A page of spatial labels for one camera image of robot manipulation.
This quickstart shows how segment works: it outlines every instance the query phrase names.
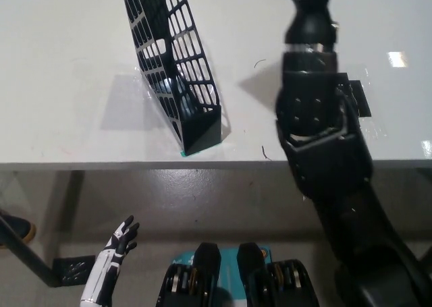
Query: table leg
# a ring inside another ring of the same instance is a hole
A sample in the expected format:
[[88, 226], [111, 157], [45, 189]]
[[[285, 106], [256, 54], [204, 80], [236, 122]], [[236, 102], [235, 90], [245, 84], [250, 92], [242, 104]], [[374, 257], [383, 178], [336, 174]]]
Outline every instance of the table leg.
[[5, 246], [49, 287], [59, 287], [60, 279], [22, 240], [0, 215], [0, 234]]

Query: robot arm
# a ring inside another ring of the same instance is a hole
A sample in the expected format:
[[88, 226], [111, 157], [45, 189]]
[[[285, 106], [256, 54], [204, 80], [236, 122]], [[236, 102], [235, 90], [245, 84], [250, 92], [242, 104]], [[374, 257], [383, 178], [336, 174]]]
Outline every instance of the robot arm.
[[300, 191], [317, 210], [347, 306], [432, 306], [432, 282], [388, 221], [371, 185], [372, 158], [334, 51], [329, 0], [293, 0], [277, 132]]
[[136, 247], [131, 241], [137, 235], [139, 223], [130, 216], [117, 228], [107, 245], [98, 255], [82, 293], [80, 307], [110, 307], [115, 284], [123, 259]]

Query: robot finger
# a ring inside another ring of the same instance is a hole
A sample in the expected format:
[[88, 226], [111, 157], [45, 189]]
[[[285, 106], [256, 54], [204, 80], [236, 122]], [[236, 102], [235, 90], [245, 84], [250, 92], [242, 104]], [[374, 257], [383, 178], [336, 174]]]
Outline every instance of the robot finger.
[[116, 238], [120, 238], [125, 232], [128, 231], [128, 227], [132, 224], [134, 221], [134, 216], [130, 215], [123, 223], [120, 224], [120, 226], [115, 230], [114, 235]]
[[132, 241], [138, 235], [138, 228], [140, 227], [139, 223], [134, 224], [129, 229], [126, 230], [123, 235], [128, 242]]
[[128, 247], [126, 248], [126, 255], [129, 253], [130, 250], [135, 249], [136, 246], [137, 246], [136, 242], [132, 242], [131, 244], [129, 244]]

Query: teal object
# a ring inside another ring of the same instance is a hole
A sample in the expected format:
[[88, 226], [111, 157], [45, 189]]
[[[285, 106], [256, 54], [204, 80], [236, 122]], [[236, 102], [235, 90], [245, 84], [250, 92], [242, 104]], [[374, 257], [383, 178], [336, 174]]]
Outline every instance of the teal object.
[[[260, 246], [266, 263], [271, 263], [271, 251], [268, 246]], [[213, 300], [213, 307], [232, 306], [246, 307], [246, 294], [244, 292], [242, 280], [237, 266], [238, 248], [225, 248], [221, 252], [221, 270], [217, 282], [217, 292]], [[190, 264], [194, 260], [194, 251], [185, 252], [175, 259], [172, 263]]]

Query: black robotic arm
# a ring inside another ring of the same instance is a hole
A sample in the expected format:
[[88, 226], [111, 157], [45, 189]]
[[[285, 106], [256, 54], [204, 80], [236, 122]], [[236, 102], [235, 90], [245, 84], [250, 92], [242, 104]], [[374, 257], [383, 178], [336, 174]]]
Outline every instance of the black robotic arm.
[[338, 72], [329, 0], [294, 0], [276, 102], [279, 141], [338, 260], [347, 306], [432, 306], [432, 282], [388, 221], [371, 186], [372, 159]]

